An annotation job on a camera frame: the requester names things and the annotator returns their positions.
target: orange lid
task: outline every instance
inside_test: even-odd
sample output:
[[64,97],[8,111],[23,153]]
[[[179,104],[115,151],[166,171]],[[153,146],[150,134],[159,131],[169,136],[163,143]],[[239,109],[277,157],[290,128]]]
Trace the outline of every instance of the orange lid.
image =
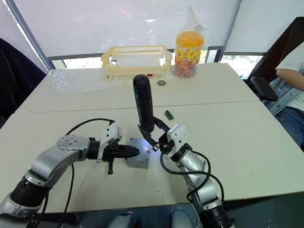
[[185,31],[176,37],[176,44],[185,48],[202,46],[205,38],[196,31]]

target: denim shirt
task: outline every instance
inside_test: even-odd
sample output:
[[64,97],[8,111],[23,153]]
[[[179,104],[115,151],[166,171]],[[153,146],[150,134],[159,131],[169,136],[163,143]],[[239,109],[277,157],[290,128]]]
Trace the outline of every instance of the denim shirt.
[[276,115],[280,112],[286,105],[291,102],[296,96],[298,96],[303,91],[294,88],[292,85],[286,83],[281,78],[277,78],[270,83],[271,88],[278,96],[277,101],[263,101],[264,105],[269,109],[272,115]]

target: person's arm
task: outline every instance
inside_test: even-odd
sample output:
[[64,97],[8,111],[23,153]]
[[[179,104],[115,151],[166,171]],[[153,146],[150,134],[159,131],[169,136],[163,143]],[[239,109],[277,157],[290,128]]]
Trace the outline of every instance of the person's arm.
[[304,91],[304,76],[299,71],[278,69],[276,75],[293,87]]

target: person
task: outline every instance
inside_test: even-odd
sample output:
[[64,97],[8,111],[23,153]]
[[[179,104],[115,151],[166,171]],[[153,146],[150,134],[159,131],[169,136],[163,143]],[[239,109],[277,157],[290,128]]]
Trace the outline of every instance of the person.
[[265,106],[301,147],[304,141],[304,42],[276,67],[277,79],[270,83],[277,94],[275,102]]

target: yellow label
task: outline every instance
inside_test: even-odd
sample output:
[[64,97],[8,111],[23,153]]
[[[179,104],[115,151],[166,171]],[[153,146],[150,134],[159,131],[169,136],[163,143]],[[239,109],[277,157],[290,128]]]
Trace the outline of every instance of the yellow label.
[[198,51],[182,51],[177,49],[175,52],[175,63],[180,65],[195,65],[200,60],[200,50]]

